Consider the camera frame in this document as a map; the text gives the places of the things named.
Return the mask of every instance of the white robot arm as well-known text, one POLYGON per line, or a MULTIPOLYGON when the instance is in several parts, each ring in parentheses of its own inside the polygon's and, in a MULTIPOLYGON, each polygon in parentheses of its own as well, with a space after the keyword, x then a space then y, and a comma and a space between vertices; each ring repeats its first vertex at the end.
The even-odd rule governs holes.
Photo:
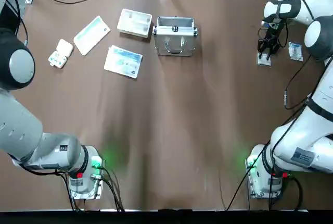
POLYGON ((0 149, 25 170, 57 169, 69 175, 73 198, 100 198, 103 161, 92 146, 67 134, 43 132, 42 123, 9 92, 33 80, 35 62, 13 32, 0 28, 0 149))
MULTIPOLYGON (((293 19, 309 25, 304 40, 309 53, 317 60, 330 60, 333 55, 333 0, 272 1, 266 4, 264 17, 267 23, 293 19)), ((253 148, 246 160, 247 167, 250 168, 252 197, 279 196, 283 172, 333 173, 332 81, 333 64, 329 61, 300 116, 278 127, 273 132, 269 145, 257 145, 253 148)))

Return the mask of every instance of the white object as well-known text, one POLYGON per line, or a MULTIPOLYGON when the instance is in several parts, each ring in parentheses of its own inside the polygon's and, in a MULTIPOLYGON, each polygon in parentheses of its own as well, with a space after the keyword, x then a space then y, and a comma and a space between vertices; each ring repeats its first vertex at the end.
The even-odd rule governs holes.
MULTIPOLYGON (((305 1, 309 5, 314 18, 331 16, 333 14, 333 0, 305 1)), ((265 7, 265 17, 268 14, 276 13, 276 6, 274 12, 273 10, 273 6, 267 4, 265 7)), ((305 25, 312 22, 303 1, 298 15, 293 20, 305 25)), ((321 25, 315 20, 306 31, 305 44, 312 54, 321 50, 315 47, 320 38, 321 40, 319 41, 324 41, 323 39, 326 41, 321 42, 321 45, 326 44, 328 49, 331 48, 332 39, 323 37, 323 35, 326 36, 327 34, 325 29, 327 30, 332 27, 329 21, 326 22, 328 22, 327 25, 321 25)), ((259 156, 264 145, 257 145, 253 148, 251 155, 247 159, 247 163, 249 164, 258 158, 255 167, 249 172, 251 195, 253 197, 269 197, 271 174, 267 170, 272 168, 272 157, 275 159, 275 165, 282 171, 320 171, 333 173, 333 141, 327 138, 327 136, 333 134, 333 120, 330 118, 333 114, 332 80, 333 63, 330 63, 313 96, 308 99, 307 105, 301 115, 296 120, 294 119, 275 129, 271 136, 271 142, 262 155, 259 156)), ((282 176, 280 175, 273 178, 271 197, 276 197, 280 194, 281 181, 282 176)))
POLYGON ((73 45, 65 41, 64 39, 60 39, 56 48, 57 52, 66 57, 70 57, 70 55, 73 52, 73 49, 74 49, 73 45))
POLYGON ((111 46, 105 60, 104 69, 136 79, 142 55, 111 46))
POLYGON ((85 56, 104 36, 110 32, 110 28, 97 16, 79 34, 74 37, 74 44, 85 56))
POLYGON ((50 62, 51 66, 56 66, 57 68, 61 69, 67 62, 67 57, 57 51, 54 51, 48 58, 48 61, 50 62))
POLYGON ((271 66, 271 57, 267 60, 267 53, 262 53, 261 58, 259 58, 260 53, 257 53, 257 65, 266 65, 266 66, 271 66))
POLYGON ((148 38, 152 15, 123 9, 117 29, 120 32, 148 38))
POLYGON ((288 45, 290 59, 295 61, 303 61, 302 45, 292 42, 289 42, 288 45))

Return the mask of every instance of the brown table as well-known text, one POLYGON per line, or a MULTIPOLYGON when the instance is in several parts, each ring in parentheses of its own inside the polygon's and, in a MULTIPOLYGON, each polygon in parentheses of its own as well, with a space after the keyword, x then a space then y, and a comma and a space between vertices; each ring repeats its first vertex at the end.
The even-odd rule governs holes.
MULTIPOLYGON (((118 174, 127 209, 222 209, 232 198, 252 148, 266 143, 290 114, 283 91, 301 63, 282 49, 272 67, 258 67, 257 30, 267 0, 89 0, 59 5, 34 0, 24 21, 36 61, 34 81, 16 98, 43 123, 45 132, 75 134, 93 145, 118 174), (198 47, 191 58, 157 56, 154 41, 120 34, 123 8, 158 16, 194 17, 198 47), (74 36, 100 15, 111 32, 83 57, 74 50, 59 70, 47 61, 60 38, 74 36), (103 70, 112 44, 143 55, 137 80, 103 70)), ((289 27, 289 39, 303 44, 305 26, 289 27)), ((304 57, 308 54, 303 48, 304 57)), ((296 103, 313 88, 323 65, 311 61, 290 87, 296 103)), ((55 176, 37 177, 12 165, 1 153, 0 210, 69 208, 55 176)), ((333 207, 333 176, 296 174, 303 208, 333 207)), ((293 209, 298 191, 290 184, 276 208, 293 209)), ((267 201, 251 200, 251 208, 267 201)), ((114 208, 109 190, 87 209, 114 208)), ((241 187, 233 209, 247 208, 241 187)))

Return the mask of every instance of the wire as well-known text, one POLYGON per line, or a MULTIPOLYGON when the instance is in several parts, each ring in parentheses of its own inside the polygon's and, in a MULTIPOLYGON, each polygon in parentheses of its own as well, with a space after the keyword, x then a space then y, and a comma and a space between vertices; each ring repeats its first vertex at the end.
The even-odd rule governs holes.
POLYGON ((21 24, 21 11, 20 11, 20 6, 19 6, 19 2, 18 0, 15 0, 15 3, 16 3, 16 8, 17 8, 17 19, 18 19, 18 26, 17 26, 17 29, 16 29, 16 32, 15 32, 15 35, 17 35, 17 33, 19 32, 19 28, 20 28, 20 24, 21 24))
POLYGON ((308 4, 306 3, 306 1, 305 1, 305 0, 302 0, 302 1, 304 2, 304 4, 305 4, 306 8, 308 9, 308 11, 309 11, 309 14, 310 14, 310 16, 311 16, 311 18, 312 18, 312 21, 314 21, 314 20, 315 20, 315 18, 314 18, 314 16, 313 16, 313 14, 312 14, 312 12, 311 12, 311 10, 310 10, 310 8, 309 8, 308 4))
POLYGON ((297 72, 292 76, 292 78, 289 80, 286 88, 285 88, 285 93, 284 93, 284 106, 286 110, 291 110, 294 109, 296 107, 298 107, 299 105, 301 105, 308 97, 304 98, 303 100, 301 100, 299 103, 295 104, 294 106, 288 107, 288 88, 291 84, 291 82, 294 80, 294 78, 298 75, 298 73, 305 67, 305 65, 309 62, 311 58, 311 55, 309 55, 308 59, 302 64, 302 66, 299 68, 299 70, 297 70, 297 72))
POLYGON ((111 190, 112 194, 113 194, 113 198, 114 198, 114 204, 116 205, 116 209, 117 211, 122 211, 125 212, 125 209, 123 208, 123 206, 121 205, 121 203, 119 202, 116 193, 114 192, 114 188, 113 186, 110 184, 110 182, 104 178, 102 178, 102 180, 105 182, 105 184, 109 187, 109 189, 111 190))
POLYGON ((298 187, 298 202, 294 209, 294 211, 298 211, 303 203, 303 188, 302 188, 302 185, 299 182, 299 180, 297 180, 294 176, 291 176, 290 178, 291 178, 291 180, 293 180, 296 183, 296 185, 298 187))
MULTIPOLYGON (((18 1, 15 0, 16 2, 16 6, 19 8, 19 4, 18 4, 18 1)), ((10 1, 7 0, 7 3, 8 5, 11 7, 11 9, 16 13, 17 17, 19 18, 19 20, 21 21, 23 27, 24 27, 24 31, 25 31, 25 42, 24 42, 24 45, 27 46, 28 45, 28 41, 29 41, 29 35, 28 35, 28 31, 27 31, 27 28, 25 26, 25 23, 23 22, 21 16, 19 15, 18 11, 15 10, 14 6, 11 4, 10 1)))
POLYGON ((285 41, 285 45, 282 46, 281 43, 280 43, 279 38, 277 39, 277 42, 278 42, 278 44, 280 45, 281 48, 286 47, 287 46, 287 42, 288 42, 288 24, 287 24, 287 20, 285 20, 285 26, 286 26, 286 41, 285 41))
POLYGON ((222 206, 223 206, 224 211, 226 211, 224 200, 223 200, 223 197, 222 197, 221 171, 220 171, 220 168, 219 168, 219 187, 220 187, 220 197, 221 197, 222 206))
POLYGON ((72 208, 73 211, 75 211, 74 207, 73 207, 72 197, 71 197, 71 195, 69 193, 69 188, 68 188, 67 180, 65 179, 65 177, 63 175, 60 175, 60 177, 63 179, 63 182, 65 183, 66 191, 67 191, 67 195, 68 195, 68 199, 69 199, 69 202, 71 204, 71 208, 72 208))
POLYGON ((247 190, 248 190, 248 210, 251 211, 249 181, 246 183, 246 186, 247 186, 247 190))
MULTIPOLYGON (((292 118, 293 118, 293 117, 294 117, 294 116, 295 116, 300 110, 301 110, 301 108, 297 109, 297 110, 296 110, 296 111, 295 111, 290 117, 288 117, 287 120, 285 120, 284 123, 282 123, 282 125, 288 123, 289 120, 292 119, 292 118)), ((236 192, 235 192, 235 194, 234 194, 232 200, 230 201, 230 203, 229 203, 229 205, 228 205, 228 207, 227 207, 227 211, 230 209, 230 207, 231 207, 231 205, 232 205, 232 203, 233 203, 233 201, 234 201, 234 199, 235 199, 235 197, 236 197, 236 195, 237 195, 237 193, 238 193, 238 191, 239 191, 239 189, 240 189, 240 186, 241 186, 242 183, 244 182, 246 176, 248 175, 248 173, 250 172, 250 170, 254 167, 255 163, 257 162, 257 160, 259 159, 259 157, 262 155, 263 151, 267 148, 267 146, 269 145, 270 141, 271 141, 271 140, 269 140, 269 141, 264 145, 263 149, 260 151, 260 153, 259 153, 259 155, 257 156, 257 158, 254 160, 253 164, 248 168, 248 171, 245 173, 243 179, 241 180, 240 184, 239 184, 238 187, 237 187, 237 190, 236 190, 236 192)))

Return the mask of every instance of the green light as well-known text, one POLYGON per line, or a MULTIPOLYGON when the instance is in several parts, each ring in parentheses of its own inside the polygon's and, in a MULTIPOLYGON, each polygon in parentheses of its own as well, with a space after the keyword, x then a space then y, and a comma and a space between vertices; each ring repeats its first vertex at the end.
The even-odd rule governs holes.
MULTIPOLYGON (((93 156, 92 157, 92 167, 101 167, 102 166, 102 159, 99 156, 93 156)), ((95 174, 99 175, 100 174, 100 169, 96 168, 95 169, 95 174)))

